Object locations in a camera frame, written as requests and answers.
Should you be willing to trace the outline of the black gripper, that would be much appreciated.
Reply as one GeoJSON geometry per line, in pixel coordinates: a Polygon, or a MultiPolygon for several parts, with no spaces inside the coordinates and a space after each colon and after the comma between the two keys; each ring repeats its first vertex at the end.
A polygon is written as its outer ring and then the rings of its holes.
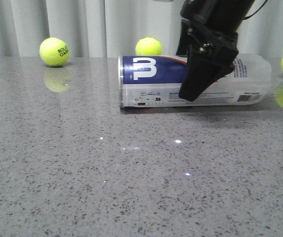
{"type": "Polygon", "coordinates": [[[182,19],[176,55],[187,56],[187,72],[179,98],[196,100],[209,86],[234,70],[238,34],[210,29],[182,19]]]}

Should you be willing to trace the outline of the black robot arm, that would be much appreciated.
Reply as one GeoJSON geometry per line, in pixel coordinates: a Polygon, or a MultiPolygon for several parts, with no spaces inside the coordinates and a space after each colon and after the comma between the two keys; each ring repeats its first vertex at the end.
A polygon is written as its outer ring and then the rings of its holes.
{"type": "Polygon", "coordinates": [[[210,85],[234,70],[237,29],[252,0],[186,0],[176,54],[187,57],[179,97],[194,101],[210,85]]]}

